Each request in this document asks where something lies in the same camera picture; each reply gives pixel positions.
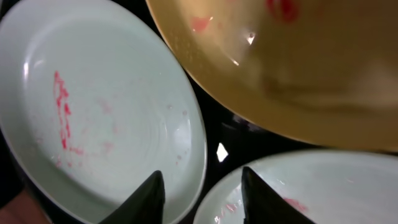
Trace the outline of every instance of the yellow bowl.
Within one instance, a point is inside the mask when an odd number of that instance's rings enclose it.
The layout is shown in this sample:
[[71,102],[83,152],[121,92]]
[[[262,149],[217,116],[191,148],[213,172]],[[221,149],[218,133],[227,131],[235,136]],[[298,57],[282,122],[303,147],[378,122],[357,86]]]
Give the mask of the yellow bowl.
[[398,146],[398,1],[147,4],[183,67],[232,112],[324,146]]

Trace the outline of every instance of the white plate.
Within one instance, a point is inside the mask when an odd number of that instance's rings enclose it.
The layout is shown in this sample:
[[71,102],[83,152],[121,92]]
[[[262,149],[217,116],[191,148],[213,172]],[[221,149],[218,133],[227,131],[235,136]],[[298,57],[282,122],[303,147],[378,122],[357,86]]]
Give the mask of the white plate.
[[[303,151],[248,164],[279,195],[319,224],[396,224],[398,159],[365,152]],[[202,201],[194,224],[242,224],[239,168]]]
[[155,170],[164,224],[197,200],[206,139],[188,79],[136,16],[105,0],[21,1],[0,28],[1,128],[38,188],[85,223]]

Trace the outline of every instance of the dish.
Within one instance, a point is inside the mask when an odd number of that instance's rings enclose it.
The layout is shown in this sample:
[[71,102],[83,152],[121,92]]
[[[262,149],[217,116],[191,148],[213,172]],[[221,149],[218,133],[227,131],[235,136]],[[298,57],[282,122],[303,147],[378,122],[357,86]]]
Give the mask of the dish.
[[[393,224],[398,219],[398,159],[365,152],[302,151],[248,164],[280,196],[315,223]],[[242,224],[242,168],[218,182],[194,224]]]
[[99,223],[155,170],[164,223],[193,207],[206,169],[200,109],[136,16],[105,0],[21,1],[0,25],[0,67],[12,155],[62,210]]
[[316,145],[398,146],[397,1],[146,1],[182,66],[233,113]]

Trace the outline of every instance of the dark table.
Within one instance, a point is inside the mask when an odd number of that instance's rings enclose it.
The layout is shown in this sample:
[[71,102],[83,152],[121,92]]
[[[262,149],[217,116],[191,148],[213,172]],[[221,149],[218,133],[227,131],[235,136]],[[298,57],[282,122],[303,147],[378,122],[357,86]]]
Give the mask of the dark table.
[[[3,17],[16,2],[18,0],[3,0],[0,16]],[[149,14],[145,0],[114,0],[114,2],[130,10],[160,36]],[[199,203],[203,200],[207,192],[232,170],[271,154],[317,147],[293,141],[263,129],[256,129],[247,121],[237,119],[234,114],[205,93],[192,79],[190,79],[190,82],[197,96],[205,123],[208,140],[208,166],[205,184],[198,203],[181,223],[192,223]],[[0,184],[0,207],[4,205],[2,201],[6,202],[10,200],[13,195],[21,190],[24,183],[54,223],[80,223],[56,207],[35,187],[15,161],[13,161],[13,158],[9,156],[7,145],[2,136],[0,137],[0,170],[8,169],[4,175],[0,172],[0,178],[4,176],[7,180],[7,183]],[[220,143],[224,145],[224,148],[228,152],[228,156],[222,162],[218,160],[216,154]],[[14,164],[16,171],[6,168],[12,167],[11,164]]]

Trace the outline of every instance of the plate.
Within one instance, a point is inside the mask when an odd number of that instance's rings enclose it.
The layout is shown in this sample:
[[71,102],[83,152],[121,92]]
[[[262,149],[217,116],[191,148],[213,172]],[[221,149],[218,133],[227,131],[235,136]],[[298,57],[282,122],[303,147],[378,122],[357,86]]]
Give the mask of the plate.
[[[398,159],[365,152],[302,151],[248,164],[297,210],[322,224],[394,224]],[[242,168],[218,182],[194,224],[242,224]]]
[[193,207],[206,138],[195,94],[142,21],[104,0],[21,1],[0,27],[1,129],[62,210],[98,223],[155,170],[164,223]]
[[235,114],[316,145],[396,151],[397,1],[146,1],[184,69]]

